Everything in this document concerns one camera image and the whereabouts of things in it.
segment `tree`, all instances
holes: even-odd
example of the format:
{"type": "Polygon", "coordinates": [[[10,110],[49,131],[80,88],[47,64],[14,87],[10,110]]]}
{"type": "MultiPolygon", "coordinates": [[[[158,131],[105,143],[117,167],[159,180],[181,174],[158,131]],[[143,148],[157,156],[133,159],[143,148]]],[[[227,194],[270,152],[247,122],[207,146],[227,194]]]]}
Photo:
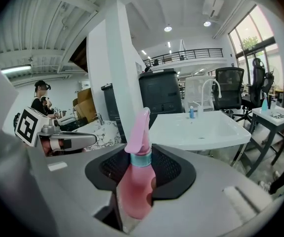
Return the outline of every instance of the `tree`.
{"type": "Polygon", "coordinates": [[[246,50],[246,49],[249,49],[250,47],[252,47],[253,45],[256,45],[257,43],[258,43],[257,36],[248,37],[248,38],[242,39],[243,47],[241,45],[241,48],[243,50],[246,50]]]}

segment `fluorescent light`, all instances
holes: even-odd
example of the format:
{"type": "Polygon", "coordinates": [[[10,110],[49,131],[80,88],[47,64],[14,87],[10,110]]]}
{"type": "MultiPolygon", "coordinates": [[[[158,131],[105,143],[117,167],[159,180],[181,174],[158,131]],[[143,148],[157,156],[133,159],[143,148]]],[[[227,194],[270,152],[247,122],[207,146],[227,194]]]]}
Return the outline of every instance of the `fluorescent light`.
{"type": "Polygon", "coordinates": [[[31,65],[25,65],[25,66],[19,66],[19,67],[14,67],[14,68],[9,68],[9,69],[3,69],[3,70],[1,70],[1,72],[3,74],[9,74],[9,73],[12,73],[12,72],[29,70],[29,69],[31,69],[31,65]]]}
{"type": "Polygon", "coordinates": [[[171,30],[172,30],[172,27],[170,25],[168,25],[164,28],[165,32],[170,32],[171,30]]]}
{"type": "Polygon", "coordinates": [[[206,27],[208,27],[208,26],[211,25],[211,22],[210,22],[210,21],[206,21],[203,25],[206,26],[206,27]]]}

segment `white pillar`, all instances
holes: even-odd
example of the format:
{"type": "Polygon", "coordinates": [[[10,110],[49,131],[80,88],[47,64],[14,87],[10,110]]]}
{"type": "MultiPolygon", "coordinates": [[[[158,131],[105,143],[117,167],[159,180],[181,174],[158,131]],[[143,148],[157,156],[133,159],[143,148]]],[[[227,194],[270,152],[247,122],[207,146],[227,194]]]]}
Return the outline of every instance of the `white pillar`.
{"type": "Polygon", "coordinates": [[[108,0],[106,37],[110,73],[118,111],[126,139],[130,137],[136,114],[143,109],[125,5],[108,0]]]}
{"type": "Polygon", "coordinates": [[[87,67],[90,88],[96,111],[103,120],[109,120],[104,93],[101,87],[112,83],[107,54],[106,22],[103,20],[87,37],[87,67]]]}

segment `balcony railing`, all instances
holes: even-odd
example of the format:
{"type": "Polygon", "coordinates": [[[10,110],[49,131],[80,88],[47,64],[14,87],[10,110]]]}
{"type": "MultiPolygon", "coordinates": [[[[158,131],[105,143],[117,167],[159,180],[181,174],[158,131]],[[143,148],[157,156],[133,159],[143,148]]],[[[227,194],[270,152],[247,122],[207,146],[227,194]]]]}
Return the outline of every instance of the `balcony railing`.
{"type": "Polygon", "coordinates": [[[144,60],[143,62],[146,66],[152,67],[175,61],[214,57],[223,57],[221,48],[205,48],[179,51],[152,57],[151,59],[144,60]]]}

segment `faucet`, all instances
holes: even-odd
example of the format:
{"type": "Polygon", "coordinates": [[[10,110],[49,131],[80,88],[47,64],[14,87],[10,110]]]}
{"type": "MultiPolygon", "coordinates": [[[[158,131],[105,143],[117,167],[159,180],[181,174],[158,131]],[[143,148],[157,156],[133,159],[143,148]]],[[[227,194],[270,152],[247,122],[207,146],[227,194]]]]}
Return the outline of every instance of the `faucet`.
{"type": "Polygon", "coordinates": [[[98,118],[99,122],[101,125],[103,125],[104,121],[102,120],[101,114],[100,113],[96,113],[97,116],[93,117],[92,119],[98,118]]]}
{"type": "Polygon", "coordinates": [[[217,80],[215,80],[215,79],[208,79],[208,80],[206,80],[206,81],[204,82],[204,84],[202,85],[201,103],[198,103],[198,102],[196,102],[196,101],[192,101],[193,103],[196,103],[196,104],[198,105],[198,111],[197,111],[197,117],[198,117],[198,118],[201,118],[201,116],[202,116],[202,114],[203,114],[203,112],[204,112],[204,110],[203,110],[203,89],[204,89],[205,84],[206,84],[208,81],[214,81],[214,82],[216,82],[216,84],[217,84],[217,86],[218,86],[218,88],[219,88],[219,98],[222,98],[222,95],[221,95],[221,87],[220,87],[219,82],[218,82],[217,80]]]}

